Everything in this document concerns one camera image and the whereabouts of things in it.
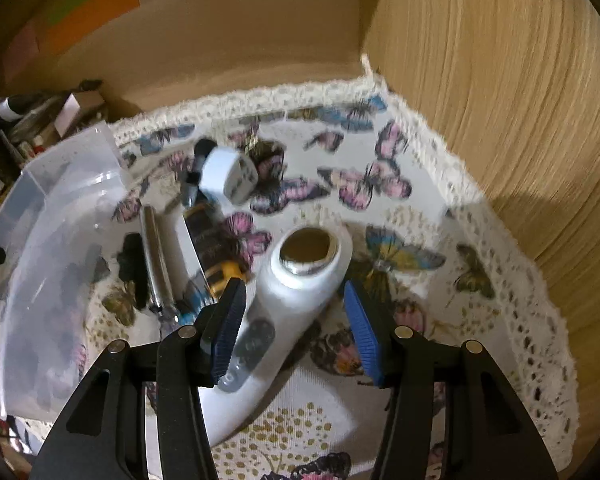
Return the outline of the small black object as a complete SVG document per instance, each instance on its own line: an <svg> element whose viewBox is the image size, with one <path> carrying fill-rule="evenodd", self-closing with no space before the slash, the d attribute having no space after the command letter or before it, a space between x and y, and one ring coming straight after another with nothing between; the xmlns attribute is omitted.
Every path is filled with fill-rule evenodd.
<svg viewBox="0 0 600 480"><path fill-rule="evenodd" d="M133 286L133 296L137 310L146 309L148 301L148 274L143 239L140 233L125 235L122 251L117 255L119 278L124 284Z"/></svg>

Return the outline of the small white cardboard box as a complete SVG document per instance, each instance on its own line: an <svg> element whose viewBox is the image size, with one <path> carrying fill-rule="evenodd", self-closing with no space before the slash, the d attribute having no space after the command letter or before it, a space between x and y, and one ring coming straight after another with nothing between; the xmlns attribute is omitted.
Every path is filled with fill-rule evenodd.
<svg viewBox="0 0 600 480"><path fill-rule="evenodd" d="M68 136L70 130L85 115L98 110L104 104L105 101L97 90L72 92L55 118L56 132L61 138Z"/></svg>

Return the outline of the silver metal cylinder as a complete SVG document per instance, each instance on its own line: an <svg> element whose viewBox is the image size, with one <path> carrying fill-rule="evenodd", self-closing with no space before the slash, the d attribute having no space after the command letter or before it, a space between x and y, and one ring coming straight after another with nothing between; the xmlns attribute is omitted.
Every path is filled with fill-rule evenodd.
<svg viewBox="0 0 600 480"><path fill-rule="evenodd" d="M140 235L143 241L151 304L165 323L178 322L166 260L164 260L157 215L153 206L140 208Z"/></svg>

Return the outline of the butterfly print lace tablecloth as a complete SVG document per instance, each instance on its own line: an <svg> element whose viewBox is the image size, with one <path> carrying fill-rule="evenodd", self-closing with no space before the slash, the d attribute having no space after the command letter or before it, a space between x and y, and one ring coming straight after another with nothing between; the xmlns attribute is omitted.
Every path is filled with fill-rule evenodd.
<svg viewBox="0 0 600 480"><path fill-rule="evenodd" d="M209 96L108 127L130 180L114 211L121 236L106 249L88 303L82 377L110 340L144 344L159 335L117 262L144 205L161 214L174 295L200 305L204 280L184 228L178 174L206 136L261 165L262 184L245 203L216 203L250 275L296 226L343 224L352 238L350 278L396 321L437 342L483 341L555 467L569 465L579 409L565 321L463 163L382 82Z"/></svg>

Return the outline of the dark wine bottle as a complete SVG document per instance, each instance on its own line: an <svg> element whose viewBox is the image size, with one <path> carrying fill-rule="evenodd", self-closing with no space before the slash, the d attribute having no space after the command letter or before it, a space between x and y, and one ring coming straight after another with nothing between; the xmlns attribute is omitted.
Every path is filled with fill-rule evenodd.
<svg viewBox="0 0 600 480"><path fill-rule="evenodd" d="M23 118L36 101L36 96L15 94L7 98L0 98L0 119L4 122L15 122Z"/></svg>

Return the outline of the pink sticky paper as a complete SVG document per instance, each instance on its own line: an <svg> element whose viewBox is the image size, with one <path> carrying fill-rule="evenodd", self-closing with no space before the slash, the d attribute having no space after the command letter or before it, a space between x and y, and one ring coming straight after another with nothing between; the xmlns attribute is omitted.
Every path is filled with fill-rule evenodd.
<svg viewBox="0 0 600 480"><path fill-rule="evenodd" d="M38 56L38 38L34 26L27 23L15 34L2 56L6 81L15 78Z"/></svg>

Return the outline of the orange sticky paper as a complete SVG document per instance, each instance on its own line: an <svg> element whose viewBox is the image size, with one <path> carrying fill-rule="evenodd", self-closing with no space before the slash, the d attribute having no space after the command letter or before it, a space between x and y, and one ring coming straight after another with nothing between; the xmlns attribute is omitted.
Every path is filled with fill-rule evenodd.
<svg viewBox="0 0 600 480"><path fill-rule="evenodd" d="M38 44L43 51L64 52L102 26L138 8L140 0L88 0L56 25L38 30Z"/></svg>

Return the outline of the white handheld massager device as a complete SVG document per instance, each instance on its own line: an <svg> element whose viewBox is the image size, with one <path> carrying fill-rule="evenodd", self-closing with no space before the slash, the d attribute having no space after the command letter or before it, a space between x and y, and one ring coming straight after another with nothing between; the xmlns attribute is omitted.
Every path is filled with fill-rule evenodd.
<svg viewBox="0 0 600 480"><path fill-rule="evenodd" d="M336 295L352 252L349 231L335 222L300 224L270 247L226 373L200 392L212 446L261 404L291 350Z"/></svg>

